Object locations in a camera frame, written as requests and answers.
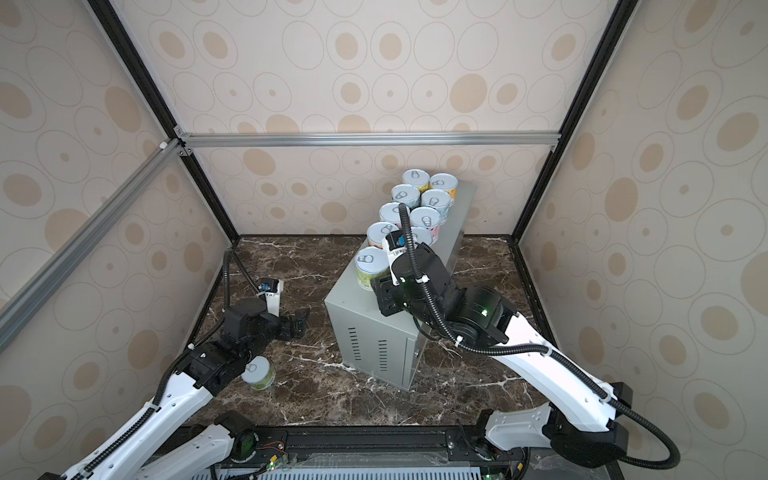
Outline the brown label can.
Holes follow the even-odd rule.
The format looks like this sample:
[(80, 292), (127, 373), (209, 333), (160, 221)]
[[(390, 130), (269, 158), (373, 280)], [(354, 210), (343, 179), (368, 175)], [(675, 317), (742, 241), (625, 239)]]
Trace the brown label can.
[(397, 229), (398, 226), (396, 224), (387, 221), (378, 221), (371, 224), (367, 229), (368, 244), (372, 247), (382, 249), (386, 236)]

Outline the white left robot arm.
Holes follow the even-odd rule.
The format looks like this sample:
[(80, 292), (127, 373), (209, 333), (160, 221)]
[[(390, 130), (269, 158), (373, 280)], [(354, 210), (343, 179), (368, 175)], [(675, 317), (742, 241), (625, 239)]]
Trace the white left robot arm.
[(129, 479), (172, 434), (275, 340), (301, 339), (310, 310), (281, 316), (261, 298), (227, 306), (214, 327), (161, 376), (153, 397), (102, 445), (64, 473), (44, 479)]

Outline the teal label can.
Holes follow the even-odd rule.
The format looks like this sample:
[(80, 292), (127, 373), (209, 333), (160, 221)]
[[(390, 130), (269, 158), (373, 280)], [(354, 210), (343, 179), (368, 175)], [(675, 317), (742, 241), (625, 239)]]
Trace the teal label can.
[(423, 207), (433, 208), (442, 219), (445, 219), (448, 216), (450, 207), (453, 205), (453, 199), (444, 190), (429, 189), (421, 194), (420, 203)]

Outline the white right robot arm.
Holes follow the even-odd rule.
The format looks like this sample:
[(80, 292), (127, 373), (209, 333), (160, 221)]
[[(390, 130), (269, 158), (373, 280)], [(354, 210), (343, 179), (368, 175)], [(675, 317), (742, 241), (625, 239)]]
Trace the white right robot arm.
[(628, 431), (611, 406), (614, 388), (576, 366), (531, 327), (517, 307), (487, 287), (460, 288), (424, 243), (384, 250), (389, 267), (372, 283), (381, 313), (411, 315), (432, 339), (489, 356), (538, 389), (546, 403), (518, 412), (492, 411), (474, 444), (510, 451), (550, 448), (577, 465), (596, 468), (625, 456)]

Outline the yellow orange label can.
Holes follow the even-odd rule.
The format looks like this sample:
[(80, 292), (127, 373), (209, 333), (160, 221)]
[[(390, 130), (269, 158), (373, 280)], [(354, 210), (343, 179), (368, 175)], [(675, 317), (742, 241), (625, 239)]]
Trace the yellow orange label can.
[(430, 177), (429, 185), (431, 189), (436, 189), (448, 193), (451, 200), (456, 197), (456, 191), (459, 186), (458, 179), (449, 173), (437, 173)]

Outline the orange fruit label can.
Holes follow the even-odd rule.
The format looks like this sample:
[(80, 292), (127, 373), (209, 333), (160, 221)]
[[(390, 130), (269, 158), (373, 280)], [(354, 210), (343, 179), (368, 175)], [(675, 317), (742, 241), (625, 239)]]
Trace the orange fruit label can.
[(411, 228), (412, 237), (415, 245), (425, 244), (431, 246), (433, 243), (432, 233), (424, 227), (414, 226)]

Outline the green label can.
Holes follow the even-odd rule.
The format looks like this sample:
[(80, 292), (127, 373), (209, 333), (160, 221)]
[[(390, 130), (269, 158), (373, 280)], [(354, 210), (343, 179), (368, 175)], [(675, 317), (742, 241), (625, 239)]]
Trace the green label can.
[(273, 384), (275, 375), (274, 366), (270, 361), (263, 356), (257, 356), (246, 365), (241, 379), (253, 390), (263, 391)]
[(359, 250), (354, 258), (359, 286), (372, 291), (372, 282), (389, 273), (387, 254), (380, 248), (368, 246)]

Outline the pink flower label can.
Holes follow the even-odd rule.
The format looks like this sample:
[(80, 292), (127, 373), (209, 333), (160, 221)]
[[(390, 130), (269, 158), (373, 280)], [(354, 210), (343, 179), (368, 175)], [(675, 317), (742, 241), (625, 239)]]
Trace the pink flower label can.
[(411, 226), (426, 229), (430, 233), (432, 241), (439, 238), (443, 221), (436, 209), (428, 206), (417, 207), (410, 212), (409, 218)]

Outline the light blue label can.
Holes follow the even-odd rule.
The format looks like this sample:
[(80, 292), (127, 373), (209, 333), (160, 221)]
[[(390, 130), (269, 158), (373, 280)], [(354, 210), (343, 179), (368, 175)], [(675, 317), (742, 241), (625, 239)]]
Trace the light blue label can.
[(391, 190), (393, 202), (405, 204), (409, 209), (418, 208), (421, 203), (421, 192), (410, 184), (398, 184)]

